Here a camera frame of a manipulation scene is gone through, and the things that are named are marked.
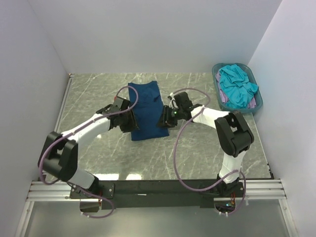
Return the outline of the dark blue printed t-shirt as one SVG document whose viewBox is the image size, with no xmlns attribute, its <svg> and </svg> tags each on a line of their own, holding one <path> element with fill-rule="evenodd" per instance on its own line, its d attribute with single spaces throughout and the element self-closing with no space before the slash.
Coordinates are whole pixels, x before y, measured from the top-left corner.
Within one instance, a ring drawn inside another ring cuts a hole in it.
<svg viewBox="0 0 316 237">
<path fill-rule="evenodd" d="M 138 98 L 133 112 L 139 128 L 131 132 L 131 140 L 143 141 L 167 137 L 168 129 L 157 126 L 163 110 L 158 83 L 156 81 L 147 84 L 130 82 L 128 86 L 130 102 L 135 103 Z"/>
</svg>

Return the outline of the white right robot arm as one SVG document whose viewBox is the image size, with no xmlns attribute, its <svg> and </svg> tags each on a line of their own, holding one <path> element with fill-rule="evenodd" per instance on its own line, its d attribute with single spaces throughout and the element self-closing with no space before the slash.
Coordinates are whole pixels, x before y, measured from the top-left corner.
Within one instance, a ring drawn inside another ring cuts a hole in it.
<svg viewBox="0 0 316 237">
<path fill-rule="evenodd" d="M 221 149 L 224 152 L 223 162 L 217 180 L 206 188 L 193 188 L 181 179 L 177 165 L 174 171 L 180 184 L 194 192 L 206 192 L 217 189 L 222 197 L 228 197 L 239 188 L 245 188 L 240 181 L 241 165 L 246 152 L 254 142 L 254 135 L 239 111 L 225 112 L 211 109 L 206 105 L 193 104 L 185 89 L 169 95 L 170 103 L 165 105 L 157 125 L 173 128 L 179 120 L 207 125 L 216 130 Z"/>
</svg>

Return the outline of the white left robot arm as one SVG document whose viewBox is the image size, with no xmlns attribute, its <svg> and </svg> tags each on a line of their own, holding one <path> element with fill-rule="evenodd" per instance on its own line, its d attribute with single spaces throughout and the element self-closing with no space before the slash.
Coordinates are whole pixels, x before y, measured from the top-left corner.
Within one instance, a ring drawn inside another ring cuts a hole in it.
<svg viewBox="0 0 316 237">
<path fill-rule="evenodd" d="M 122 97 L 115 97 L 113 104 L 99 109 L 91 118 L 63 133 L 48 134 L 42 149 L 38 167 L 40 179 L 45 182 L 43 172 L 81 188 L 87 198 L 102 193 L 99 179 L 78 167 L 78 154 L 82 145 L 91 142 L 98 135 L 119 127 L 123 133 L 138 128 L 132 108 L 135 103 Z"/>
</svg>

